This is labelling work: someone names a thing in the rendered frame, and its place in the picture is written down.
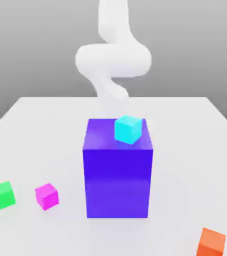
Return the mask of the small cyan cube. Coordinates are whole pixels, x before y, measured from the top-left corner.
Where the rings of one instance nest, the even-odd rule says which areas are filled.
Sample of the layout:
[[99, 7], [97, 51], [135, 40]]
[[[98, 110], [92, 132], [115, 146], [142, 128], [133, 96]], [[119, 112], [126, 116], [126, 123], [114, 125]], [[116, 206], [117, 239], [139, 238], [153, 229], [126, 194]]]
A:
[[142, 136], [142, 118], [124, 115], [114, 121], [114, 139], [133, 145]]

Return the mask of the small magenta cube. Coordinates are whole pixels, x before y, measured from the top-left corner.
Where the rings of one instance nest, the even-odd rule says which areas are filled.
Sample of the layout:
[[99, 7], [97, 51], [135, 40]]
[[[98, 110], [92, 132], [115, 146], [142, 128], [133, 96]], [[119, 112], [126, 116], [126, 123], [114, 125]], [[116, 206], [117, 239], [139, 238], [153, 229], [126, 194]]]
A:
[[46, 211], [59, 204], [59, 194], [57, 189], [47, 183], [35, 189], [37, 203]]

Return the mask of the small green cube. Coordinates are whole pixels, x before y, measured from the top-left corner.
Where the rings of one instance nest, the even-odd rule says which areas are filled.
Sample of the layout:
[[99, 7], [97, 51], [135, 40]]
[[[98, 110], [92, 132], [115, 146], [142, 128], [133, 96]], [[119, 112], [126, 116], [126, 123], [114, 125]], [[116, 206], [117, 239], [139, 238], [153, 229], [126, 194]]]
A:
[[14, 191], [9, 181], [0, 183], [0, 210], [16, 203]]

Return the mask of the small orange cube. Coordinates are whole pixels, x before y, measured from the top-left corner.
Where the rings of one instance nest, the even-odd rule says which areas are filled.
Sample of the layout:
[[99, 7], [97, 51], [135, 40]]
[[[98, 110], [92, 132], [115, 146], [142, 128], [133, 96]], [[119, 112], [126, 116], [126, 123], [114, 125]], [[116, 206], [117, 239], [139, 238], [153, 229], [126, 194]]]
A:
[[226, 236], [219, 232], [203, 228], [196, 256], [223, 256]]

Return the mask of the large purple box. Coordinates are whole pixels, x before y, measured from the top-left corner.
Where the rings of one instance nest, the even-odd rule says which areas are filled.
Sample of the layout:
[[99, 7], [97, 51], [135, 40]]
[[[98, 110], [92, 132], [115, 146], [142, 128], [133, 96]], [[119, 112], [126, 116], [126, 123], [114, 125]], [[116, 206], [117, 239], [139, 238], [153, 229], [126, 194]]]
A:
[[88, 218], [147, 218], [153, 145], [146, 120], [141, 138], [115, 140], [114, 119], [90, 118], [82, 148]]

